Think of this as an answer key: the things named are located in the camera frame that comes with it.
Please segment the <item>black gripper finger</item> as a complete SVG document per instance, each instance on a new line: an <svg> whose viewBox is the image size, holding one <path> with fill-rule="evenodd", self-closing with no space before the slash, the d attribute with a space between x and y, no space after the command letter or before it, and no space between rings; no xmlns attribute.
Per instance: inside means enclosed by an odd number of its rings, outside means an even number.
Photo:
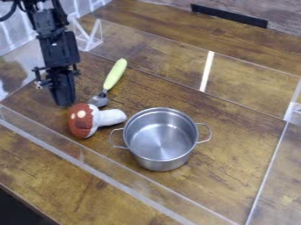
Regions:
<svg viewBox="0 0 301 225"><path fill-rule="evenodd" d="M63 77L63 92L63 102L65 105L71 105L75 101L75 82L71 70L65 71Z"/></svg>
<svg viewBox="0 0 301 225"><path fill-rule="evenodd" d="M48 89L53 97L53 101L59 106L63 106L63 86L61 79L57 75L48 74L45 78L49 80Z"/></svg>

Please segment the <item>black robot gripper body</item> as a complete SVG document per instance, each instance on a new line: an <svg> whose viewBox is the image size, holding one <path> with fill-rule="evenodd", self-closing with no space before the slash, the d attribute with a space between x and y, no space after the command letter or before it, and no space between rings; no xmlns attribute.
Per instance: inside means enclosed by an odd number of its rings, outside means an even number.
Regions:
<svg viewBox="0 0 301 225"><path fill-rule="evenodd" d="M35 67L35 81L39 86L59 84L59 76L77 76L76 64L80 62L75 34L67 29L69 25L67 14L59 0L52 1L52 8L40 10L37 3L47 0L23 0L25 12L36 39L40 43L44 66Z"/></svg>

